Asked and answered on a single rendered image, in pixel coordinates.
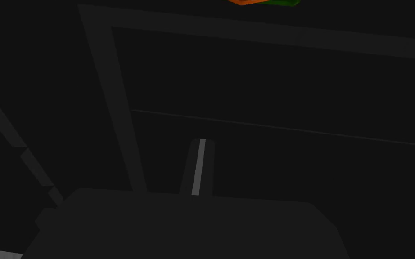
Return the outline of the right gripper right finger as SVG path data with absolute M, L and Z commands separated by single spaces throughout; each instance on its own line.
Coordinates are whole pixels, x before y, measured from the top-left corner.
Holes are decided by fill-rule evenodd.
M 215 143 L 202 138 L 195 166 L 195 196 L 213 195 L 214 164 Z

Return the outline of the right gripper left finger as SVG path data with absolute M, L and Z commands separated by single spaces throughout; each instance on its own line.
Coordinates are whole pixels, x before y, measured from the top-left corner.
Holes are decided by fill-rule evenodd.
M 203 170 L 203 140 L 196 138 L 189 147 L 185 164 L 180 195 L 200 195 L 201 177 Z

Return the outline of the orange and green object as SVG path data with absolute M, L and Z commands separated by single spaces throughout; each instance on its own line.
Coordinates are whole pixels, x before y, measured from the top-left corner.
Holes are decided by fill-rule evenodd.
M 251 4 L 266 4 L 266 5 L 277 5 L 277 6 L 296 6 L 301 0 L 228 0 L 237 5 L 245 6 Z

